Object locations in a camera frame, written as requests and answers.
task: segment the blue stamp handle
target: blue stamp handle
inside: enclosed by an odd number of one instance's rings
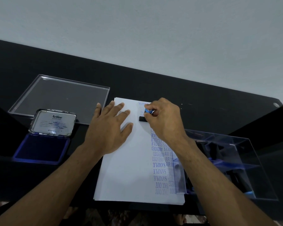
[[[144,112],[145,112],[145,113],[150,113],[150,114],[152,114],[152,113],[153,113],[153,110],[152,110],[152,109],[151,109],[151,110],[147,110],[147,109],[145,108]]]

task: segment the white paper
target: white paper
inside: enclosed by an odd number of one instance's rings
[[[126,142],[103,157],[94,199],[183,205],[184,195],[176,194],[173,186],[172,150],[156,137],[148,122],[139,121],[148,102],[114,101],[125,103],[120,112],[131,111],[121,129],[129,122],[134,125]]]

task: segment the wall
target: wall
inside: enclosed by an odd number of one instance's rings
[[[283,0],[0,0],[0,39],[283,102]]]

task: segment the metal lid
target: metal lid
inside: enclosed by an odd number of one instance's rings
[[[30,133],[69,137],[76,121],[76,114],[59,110],[39,109],[30,124]]]

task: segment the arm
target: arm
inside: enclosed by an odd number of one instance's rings
[[[102,113],[98,103],[84,143],[56,171],[0,216],[0,225],[58,225],[90,170],[105,155],[117,150],[132,131],[120,131],[130,111],[116,114],[124,103],[114,101]]]
[[[145,107],[155,110],[144,116],[156,135],[178,156],[211,225],[276,225],[186,135],[178,106],[161,98]]]

